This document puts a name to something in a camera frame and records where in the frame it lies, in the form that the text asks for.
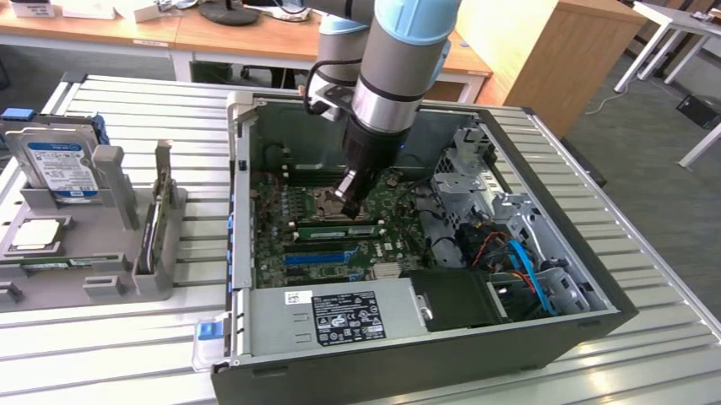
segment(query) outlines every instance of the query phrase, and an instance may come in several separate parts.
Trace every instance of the white sticker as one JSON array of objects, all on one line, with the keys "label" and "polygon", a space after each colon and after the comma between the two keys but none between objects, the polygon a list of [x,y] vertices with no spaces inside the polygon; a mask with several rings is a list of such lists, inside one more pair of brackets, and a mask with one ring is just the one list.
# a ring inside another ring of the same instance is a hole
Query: white sticker
[{"label": "white sticker", "polygon": [[27,147],[47,188],[64,197],[97,194],[97,183],[91,168],[83,164],[85,155],[77,143],[29,142]]},{"label": "white sticker", "polygon": [[370,235],[373,228],[351,228],[348,229],[348,235]]},{"label": "white sticker", "polygon": [[135,45],[147,45],[147,46],[162,46],[163,48],[168,47],[168,42],[160,42],[158,40],[134,40]]},{"label": "white sticker", "polygon": [[68,265],[65,263],[39,263],[23,265],[23,269],[25,270],[41,270],[44,268],[68,268]]},{"label": "white sticker", "polygon": [[107,262],[104,258],[87,258],[87,259],[68,259],[69,264],[77,267],[89,266],[92,263]]},{"label": "white sticker", "polygon": [[284,292],[284,304],[310,304],[314,297],[312,291],[286,291]]},{"label": "white sticker", "polygon": [[311,234],[311,239],[331,239],[331,238],[343,238],[346,236],[344,232],[323,232],[319,234]]}]

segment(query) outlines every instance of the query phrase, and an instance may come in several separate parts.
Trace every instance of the hard drive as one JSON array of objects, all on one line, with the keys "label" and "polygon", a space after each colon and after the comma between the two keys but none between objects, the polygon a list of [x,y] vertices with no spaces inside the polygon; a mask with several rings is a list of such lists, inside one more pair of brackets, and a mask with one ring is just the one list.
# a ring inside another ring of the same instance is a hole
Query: hard drive
[{"label": "hard drive", "polygon": [[27,127],[4,134],[31,188],[47,188],[59,203],[96,203],[107,188],[91,164],[99,142],[88,129]]}]

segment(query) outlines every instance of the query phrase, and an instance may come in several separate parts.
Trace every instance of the motherboard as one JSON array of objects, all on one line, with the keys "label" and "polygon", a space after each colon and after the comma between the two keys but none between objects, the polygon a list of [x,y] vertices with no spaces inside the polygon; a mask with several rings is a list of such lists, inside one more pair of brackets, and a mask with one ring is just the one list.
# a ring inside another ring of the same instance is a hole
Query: motherboard
[{"label": "motherboard", "polygon": [[429,265],[414,182],[402,173],[382,176],[355,219],[342,213],[328,178],[286,176],[252,177],[258,288],[398,278]]}]

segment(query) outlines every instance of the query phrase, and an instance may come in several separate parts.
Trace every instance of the wooden desk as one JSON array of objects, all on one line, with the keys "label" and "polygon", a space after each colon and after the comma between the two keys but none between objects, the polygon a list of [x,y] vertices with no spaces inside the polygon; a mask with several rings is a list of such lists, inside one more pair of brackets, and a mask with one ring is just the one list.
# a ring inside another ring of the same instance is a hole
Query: wooden desk
[{"label": "wooden desk", "polygon": [[176,39],[179,17],[164,17],[142,24],[116,16],[107,19],[61,17],[19,19],[7,0],[0,0],[0,44],[35,46],[71,51],[170,57]]},{"label": "wooden desk", "polygon": [[[286,23],[262,17],[247,27],[227,27],[207,21],[196,9],[183,16],[163,17],[134,24],[115,20],[55,18],[17,19],[0,0],[0,44],[71,51],[119,53],[172,60],[176,80],[191,82],[191,62],[228,62],[272,68],[307,70],[318,51],[320,18]],[[473,103],[486,77],[487,65],[459,35],[450,36],[453,48],[439,82],[429,92],[434,100]]]},{"label": "wooden desk", "polygon": [[[227,27],[207,21],[198,10],[186,11],[180,20],[174,53],[176,79],[191,81],[192,61],[231,62],[244,65],[307,70],[318,55],[320,17],[311,14],[303,23],[286,23],[262,17],[246,27]],[[453,48],[439,81],[430,92],[435,99],[473,103],[491,70],[471,47],[462,47],[458,33],[450,36]]]}]

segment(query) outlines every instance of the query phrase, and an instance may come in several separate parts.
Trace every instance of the desk lamp base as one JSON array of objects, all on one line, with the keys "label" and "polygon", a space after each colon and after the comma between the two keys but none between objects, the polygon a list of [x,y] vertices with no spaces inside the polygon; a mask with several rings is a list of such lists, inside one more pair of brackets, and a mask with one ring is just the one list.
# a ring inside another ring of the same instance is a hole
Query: desk lamp base
[{"label": "desk lamp base", "polygon": [[200,15],[210,19],[215,24],[239,27],[250,25],[258,20],[258,12],[243,8],[242,5],[226,2],[207,2],[198,8]]}]

